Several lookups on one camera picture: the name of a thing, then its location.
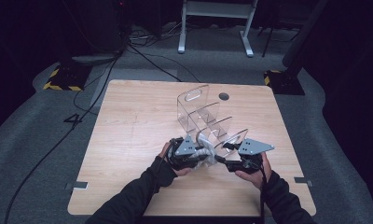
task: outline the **person's right hand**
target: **person's right hand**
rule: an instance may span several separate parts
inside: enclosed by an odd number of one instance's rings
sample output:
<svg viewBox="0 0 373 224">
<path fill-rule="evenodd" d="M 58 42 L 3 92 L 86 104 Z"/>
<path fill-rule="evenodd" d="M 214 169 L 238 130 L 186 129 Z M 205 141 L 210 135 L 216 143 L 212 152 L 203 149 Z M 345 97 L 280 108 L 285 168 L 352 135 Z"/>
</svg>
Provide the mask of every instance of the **person's right hand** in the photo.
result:
<svg viewBox="0 0 373 224">
<path fill-rule="evenodd" d="M 266 156 L 265 152 L 262 152 L 261 155 L 262 155 L 263 168 L 265 171 L 265 175 L 266 175 L 267 181 L 269 181 L 270 176 L 271 176 L 270 163 L 268 161 L 268 157 Z M 252 182 L 253 185 L 256 186 L 258 189 L 262 189 L 262 183 L 263 183 L 262 172 L 258 171 L 258 172 L 255 172 L 249 175 L 243 171 L 236 171 L 235 175 L 240 177 L 241 179 Z"/>
</svg>

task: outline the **table top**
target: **table top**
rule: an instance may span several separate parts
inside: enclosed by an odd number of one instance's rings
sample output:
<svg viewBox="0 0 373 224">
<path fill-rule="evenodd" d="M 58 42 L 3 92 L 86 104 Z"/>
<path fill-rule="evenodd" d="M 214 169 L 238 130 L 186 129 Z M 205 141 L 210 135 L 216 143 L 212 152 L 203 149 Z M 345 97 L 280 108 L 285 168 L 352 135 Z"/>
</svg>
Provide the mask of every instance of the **table top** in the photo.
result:
<svg viewBox="0 0 373 224">
<path fill-rule="evenodd" d="M 177 96 L 203 83 L 112 80 L 96 120 L 77 181 L 89 182 L 74 189 L 68 211 L 91 215 L 103 203 L 152 163 L 163 145 L 187 134 L 177 120 Z M 303 177 L 283 118 L 273 93 L 266 86 L 209 84 L 208 102 L 219 102 L 219 119 L 233 117 L 229 133 L 248 129 L 246 135 L 268 143 L 274 171 L 290 185 L 311 215 L 316 210 Z M 228 94 L 222 101 L 218 95 Z M 187 176 L 177 177 L 154 195 L 145 216 L 259 216 L 259 193 L 250 182 L 229 173 L 217 163 L 201 166 Z"/>
</svg>

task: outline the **hazard tape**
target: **hazard tape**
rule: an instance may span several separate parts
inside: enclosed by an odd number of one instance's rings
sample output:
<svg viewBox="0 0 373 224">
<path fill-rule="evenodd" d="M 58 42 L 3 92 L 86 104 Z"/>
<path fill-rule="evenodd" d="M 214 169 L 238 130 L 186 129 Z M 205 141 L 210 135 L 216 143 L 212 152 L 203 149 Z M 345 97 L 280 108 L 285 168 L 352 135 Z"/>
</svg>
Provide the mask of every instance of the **hazard tape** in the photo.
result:
<svg viewBox="0 0 373 224">
<path fill-rule="evenodd" d="M 271 88 L 271 85 L 270 85 L 270 78 L 269 78 L 269 73 L 281 73 L 281 72 L 282 72 L 282 71 L 278 71 L 278 70 L 268 70 L 268 71 L 266 71 L 266 72 L 263 74 L 263 78 L 264 78 L 264 81 L 265 81 L 265 85 Z"/>
<path fill-rule="evenodd" d="M 56 75 L 59 74 L 60 67 L 56 67 L 56 69 L 50 74 L 47 83 L 44 85 L 44 90 L 55 90 L 55 91 L 83 91 L 82 88 L 78 86 L 67 86 L 67 85 L 53 85 L 52 81 L 56 78 Z"/>
</svg>

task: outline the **yellow and black tape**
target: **yellow and black tape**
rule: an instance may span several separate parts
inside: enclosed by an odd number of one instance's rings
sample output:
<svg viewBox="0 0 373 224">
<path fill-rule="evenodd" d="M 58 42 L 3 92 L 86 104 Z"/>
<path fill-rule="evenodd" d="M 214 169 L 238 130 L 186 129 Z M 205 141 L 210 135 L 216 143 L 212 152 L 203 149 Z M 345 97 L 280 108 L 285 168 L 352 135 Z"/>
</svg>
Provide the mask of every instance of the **yellow and black tape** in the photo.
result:
<svg viewBox="0 0 373 224">
<path fill-rule="evenodd" d="M 268 86 L 268 87 L 271 87 L 270 85 L 270 78 L 269 78 L 269 74 L 273 74 L 273 73 L 281 73 L 282 71 L 278 71 L 278 70 L 268 70 L 266 71 L 264 74 L 263 74 L 263 78 L 265 80 L 265 85 Z"/>
<path fill-rule="evenodd" d="M 83 91 L 83 89 L 76 85 L 67 84 L 54 84 L 59 83 L 60 67 L 56 67 L 55 70 L 50 74 L 47 83 L 44 85 L 44 90 L 56 90 L 56 91 Z"/>
</svg>

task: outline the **black cable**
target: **black cable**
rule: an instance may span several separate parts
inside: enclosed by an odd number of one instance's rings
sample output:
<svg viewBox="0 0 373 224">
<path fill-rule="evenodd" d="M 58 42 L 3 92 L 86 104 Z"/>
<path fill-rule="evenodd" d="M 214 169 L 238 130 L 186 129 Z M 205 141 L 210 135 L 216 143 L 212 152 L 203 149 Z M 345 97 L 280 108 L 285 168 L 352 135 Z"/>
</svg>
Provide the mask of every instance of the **black cable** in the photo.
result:
<svg viewBox="0 0 373 224">
<path fill-rule="evenodd" d="M 130 53 L 133 53 L 133 54 L 138 54 L 136 52 L 131 52 L 130 50 L 126 49 L 128 52 Z M 193 76 L 198 82 L 201 82 L 191 71 L 189 71 L 189 69 L 187 69 L 185 66 L 183 66 L 181 63 L 179 63 L 178 61 L 176 60 L 173 60 L 173 59 L 170 59 L 170 58 L 167 58 L 167 57 L 164 57 L 164 56 L 161 56 L 161 55 L 156 55 L 156 54 L 148 54 L 148 53 L 145 53 L 145 55 L 148 55 L 148 56 L 152 56 L 152 57 L 160 57 L 160 58 L 164 58 L 164 59 L 167 59 L 169 61 L 172 61 L 174 63 L 178 63 L 181 67 L 183 67 L 185 70 L 188 71 L 188 73 Z"/>
<path fill-rule="evenodd" d="M 140 52 L 139 50 L 137 50 L 134 46 L 132 46 L 131 44 L 129 44 L 129 46 L 134 49 L 138 54 L 140 54 L 141 56 L 143 56 L 143 58 L 145 58 L 147 61 L 149 61 L 150 63 L 152 63 L 155 67 L 157 67 L 160 71 L 166 73 L 167 75 L 175 78 L 177 81 L 179 82 L 183 82 L 180 78 L 178 77 L 175 77 L 174 75 L 170 74 L 169 72 L 165 71 L 164 69 L 162 69 L 161 67 L 157 66 L 155 63 L 153 63 L 151 60 L 149 60 L 142 52 Z"/>
<path fill-rule="evenodd" d="M 111 65 L 111 68 L 108 72 L 108 75 L 107 75 L 107 79 L 105 80 L 105 83 L 107 83 L 109 77 L 110 77 L 110 74 L 111 74 L 111 71 L 112 71 L 112 68 L 114 67 L 114 64 L 117 62 L 117 60 L 119 59 L 120 55 L 118 57 L 116 57 L 116 59 L 114 60 L 114 62 L 112 63 Z M 30 178 L 30 176 L 32 176 L 33 172 L 38 168 L 38 166 L 47 158 L 47 156 L 50 155 L 50 153 L 56 149 L 56 147 L 73 131 L 73 129 L 82 121 L 83 118 L 85 118 L 85 116 L 91 111 L 91 109 L 94 107 L 94 105 L 96 104 L 96 102 L 99 100 L 100 96 L 102 95 L 103 91 L 104 91 L 104 87 L 105 87 L 105 83 L 102 87 L 102 90 L 100 91 L 99 95 L 97 96 L 96 100 L 94 101 L 94 103 L 90 106 L 90 108 L 88 109 L 88 111 L 85 112 L 85 114 L 79 119 L 79 120 L 76 120 L 73 124 L 73 126 L 71 127 L 71 129 L 62 137 L 61 140 L 59 140 L 55 146 L 35 165 L 35 167 L 33 167 L 33 169 L 29 172 L 29 174 L 24 177 L 24 179 L 21 181 L 21 184 L 18 186 L 17 190 L 15 191 L 14 195 L 12 196 L 12 199 L 11 201 L 9 202 L 8 204 L 8 208 L 7 208 L 7 212 L 6 212 L 6 217 L 4 219 L 4 224 L 7 224 L 8 223 L 8 219 L 9 219 L 9 214 L 10 214 L 10 211 L 11 211 L 11 208 L 12 208 L 12 204 L 15 202 L 15 199 L 16 197 L 18 196 L 19 192 L 21 191 L 21 188 L 23 187 L 23 185 L 26 183 L 26 181 Z"/>
<path fill-rule="evenodd" d="M 104 75 L 104 73 L 105 73 L 105 70 L 107 70 L 108 65 L 110 65 L 110 63 L 108 63 L 108 64 L 105 66 L 105 69 L 103 70 L 102 74 L 99 75 L 98 77 L 96 77 L 95 79 L 93 79 L 92 82 L 90 82 L 88 85 L 86 85 L 86 86 L 84 87 L 84 89 L 86 89 L 86 88 L 87 88 L 88 86 L 90 86 L 93 82 L 95 82 L 97 79 L 99 79 L 100 77 L 102 77 L 102 76 Z M 84 108 L 82 108 L 81 106 L 79 106 L 79 105 L 76 104 L 76 97 L 79 95 L 80 92 L 81 92 L 81 91 L 77 92 L 76 95 L 74 96 L 73 104 L 74 104 L 74 106 L 75 106 L 76 108 L 78 108 L 78 109 L 80 109 L 80 110 L 88 111 L 87 109 L 84 109 Z M 96 114 L 96 113 L 93 113 L 93 112 L 91 112 L 91 111 L 89 111 L 89 112 L 90 112 L 92 115 L 96 115 L 96 116 L 98 116 L 98 114 Z"/>
</svg>

